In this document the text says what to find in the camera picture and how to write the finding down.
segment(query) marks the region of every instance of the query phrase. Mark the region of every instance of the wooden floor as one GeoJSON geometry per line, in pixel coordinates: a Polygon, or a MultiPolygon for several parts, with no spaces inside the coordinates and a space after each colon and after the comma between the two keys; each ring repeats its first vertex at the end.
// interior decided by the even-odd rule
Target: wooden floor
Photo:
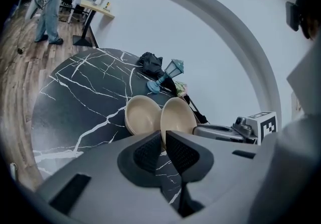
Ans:
{"type": "Polygon", "coordinates": [[[60,63],[88,47],[72,45],[72,36],[82,33],[82,23],[74,19],[70,24],[59,22],[63,45],[34,43],[38,20],[34,17],[22,29],[19,47],[24,47],[24,52],[19,55],[17,40],[24,11],[16,15],[0,40],[0,148],[8,165],[17,164],[18,180],[35,190],[42,183],[31,145],[31,118],[38,92],[60,63]]]}

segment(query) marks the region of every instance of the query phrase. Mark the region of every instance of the blue lantern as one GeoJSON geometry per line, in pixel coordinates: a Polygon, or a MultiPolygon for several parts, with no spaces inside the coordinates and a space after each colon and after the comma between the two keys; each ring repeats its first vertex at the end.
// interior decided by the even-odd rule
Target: blue lantern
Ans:
{"type": "Polygon", "coordinates": [[[170,62],[170,64],[165,69],[165,74],[157,81],[149,81],[147,82],[147,87],[153,93],[159,93],[160,87],[159,85],[164,82],[167,77],[173,78],[180,74],[184,73],[184,62],[182,60],[174,60],[170,62]]]}

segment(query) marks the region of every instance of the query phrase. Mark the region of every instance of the black shoe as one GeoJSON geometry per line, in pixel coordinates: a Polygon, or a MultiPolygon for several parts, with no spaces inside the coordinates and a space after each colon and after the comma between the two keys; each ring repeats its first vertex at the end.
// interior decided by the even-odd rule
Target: black shoe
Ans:
{"type": "Polygon", "coordinates": [[[49,43],[50,45],[62,45],[64,43],[64,40],[62,38],[59,38],[57,41],[53,43],[49,43]]]}
{"type": "Polygon", "coordinates": [[[43,35],[39,41],[35,41],[35,42],[37,43],[37,42],[46,41],[46,40],[48,40],[48,35],[43,35]]]}

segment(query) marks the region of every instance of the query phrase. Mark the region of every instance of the curved white arch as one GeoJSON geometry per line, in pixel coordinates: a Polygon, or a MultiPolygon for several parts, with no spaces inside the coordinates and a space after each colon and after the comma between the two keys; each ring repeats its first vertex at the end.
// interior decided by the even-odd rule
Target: curved white arch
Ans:
{"type": "Polygon", "coordinates": [[[281,101],[272,67],[246,25],[217,0],[171,1],[199,17],[224,40],[247,73],[261,110],[275,111],[281,127],[281,101]]]}

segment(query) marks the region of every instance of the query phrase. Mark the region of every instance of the person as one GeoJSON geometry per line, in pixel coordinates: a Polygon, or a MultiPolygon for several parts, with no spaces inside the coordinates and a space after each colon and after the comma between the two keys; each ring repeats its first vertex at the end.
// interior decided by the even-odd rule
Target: person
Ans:
{"type": "Polygon", "coordinates": [[[35,42],[48,40],[49,44],[62,45],[64,40],[58,35],[58,12],[60,0],[47,0],[38,20],[35,42]]]}

